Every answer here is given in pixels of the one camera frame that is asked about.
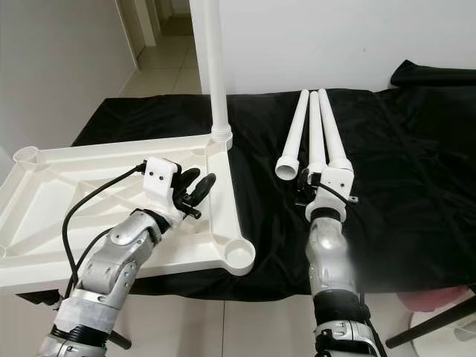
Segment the white plastic table leg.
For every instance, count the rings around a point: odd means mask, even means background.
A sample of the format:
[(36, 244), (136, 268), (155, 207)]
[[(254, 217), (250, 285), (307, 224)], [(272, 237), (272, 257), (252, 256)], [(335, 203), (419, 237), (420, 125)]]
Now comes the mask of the white plastic table leg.
[(283, 181), (295, 179), (298, 174), (298, 154), (300, 140), (303, 135), (303, 126), (305, 126), (306, 122), (306, 110), (309, 105), (307, 102), (309, 102), (309, 91), (301, 91), (295, 107), (295, 114), (290, 123), (288, 136), (286, 136), (283, 150), (275, 164), (275, 175)]
[(324, 149), (324, 128), (318, 91), (309, 93), (309, 160), (307, 170), (309, 174), (322, 173), (327, 165), (326, 149)]
[(344, 150), (342, 136), (340, 136), (335, 115), (333, 114), (329, 102), (329, 93), (327, 93), (326, 89), (319, 89), (318, 102), (320, 105), (321, 121), (324, 128), (324, 146), (327, 150), (329, 167), (353, 171), (353, 164), (348, 160), (346, 150)]
[(190, 0), (193, 21), (202, 26), (200, 37), (205, 45), (205, 76), (210, 92), (210, 112), (212, 125), (210, 138), (215, 143), (231, 149), (234, 134), (228, 121), (227, 79), (225, 76), (223, 28), (220, 18), (219, 0)]

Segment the white plastic children table top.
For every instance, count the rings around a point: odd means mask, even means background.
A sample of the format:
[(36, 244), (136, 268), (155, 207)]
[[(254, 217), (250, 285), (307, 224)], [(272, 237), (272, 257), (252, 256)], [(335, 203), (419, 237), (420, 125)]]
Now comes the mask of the white plastic children table top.
[(0, 188), (0, 292), (64, 288), (69, 276), (61, 227), (68, 211), (106, 181), (147, 158), (213, 173), (216, 183), (188, 218), (163, 237), (139, 277), (221, 268), (248, 274), (255, 247), (240, 227), (227, 149), (208, 134), (60, 149), (23, 147)]

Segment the black fabric table cover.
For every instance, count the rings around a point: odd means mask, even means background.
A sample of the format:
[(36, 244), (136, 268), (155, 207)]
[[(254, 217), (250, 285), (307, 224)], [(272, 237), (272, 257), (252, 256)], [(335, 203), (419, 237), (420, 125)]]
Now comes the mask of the black fabric table cover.
[[(361, 289), (415, 292), (476, 283), (476, 69), (450, 86), (403, 62), (384, 91), (330, 89), (353, 163), (357, 203), (348, 211)], [(229, 150), (251, 272), (208, 269), (141, 278), (137, 295), (279, 300), (307, 295), (309, 225), (291, 181), (274, 174), (298, 91), (228, 95)]]

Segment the black metal table leg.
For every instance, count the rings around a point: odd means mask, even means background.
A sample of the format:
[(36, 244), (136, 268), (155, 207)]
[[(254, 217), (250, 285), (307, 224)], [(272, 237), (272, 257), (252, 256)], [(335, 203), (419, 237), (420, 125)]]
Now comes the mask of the black metal table leg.
[(407, 329), (385, 338), (385, 347), (395, 350), (398, 347), (409, 346), (414, 350), (411, 341), (415, 338), (439, 329), (439, 327), (448, 326), (448, 324), (457, 322), (470, 314), (476, 314), (476, 294), (466, 290), (455, 302), (439, 307), (433, 312), (411, 312)]
[[(57, 309), (62, 300), (65, 300), (64, 295), (62, 295), (62, 293), (57, 289), (20, 293), (20, 295), (16, 296), (23, 300), (27, 300), (30, 303), (34, 303), (34, 305), (53, 306), (54, 309)], [(129, 338), (122, 336), (122, 334), (117, 331), (112, 331), (112, 333), (109, 334), (108, 341), (116, 344), (117, 347), (121, 347), (124, 350), (129, 350), (129, 348), (132, 347), (132, 341), (130, 341)]]

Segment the pink plastic object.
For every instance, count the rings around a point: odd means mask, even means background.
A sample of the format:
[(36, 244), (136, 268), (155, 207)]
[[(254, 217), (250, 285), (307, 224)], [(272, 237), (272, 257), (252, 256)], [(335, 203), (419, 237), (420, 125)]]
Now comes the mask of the pink plastic object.
[(421, 292), (399, 292), (397, 298), (403, 306), (411, 312), (433, 312), (456, 301), (465, 293), (462, 286), (435, 290), (421, 290)]

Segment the white door frame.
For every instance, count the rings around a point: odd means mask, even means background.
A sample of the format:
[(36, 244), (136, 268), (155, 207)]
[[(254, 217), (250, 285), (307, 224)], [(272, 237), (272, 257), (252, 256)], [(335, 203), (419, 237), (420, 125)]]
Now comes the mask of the white door frame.
[(141, 33), (141, 22), (138, 18), (137, 7), (134, 0), (116, 0), (121, 16), (123, 30), (126, 31), (130, 53), (136, 67), (138, 67), (138, 57), (145, 48), (145, 37)]

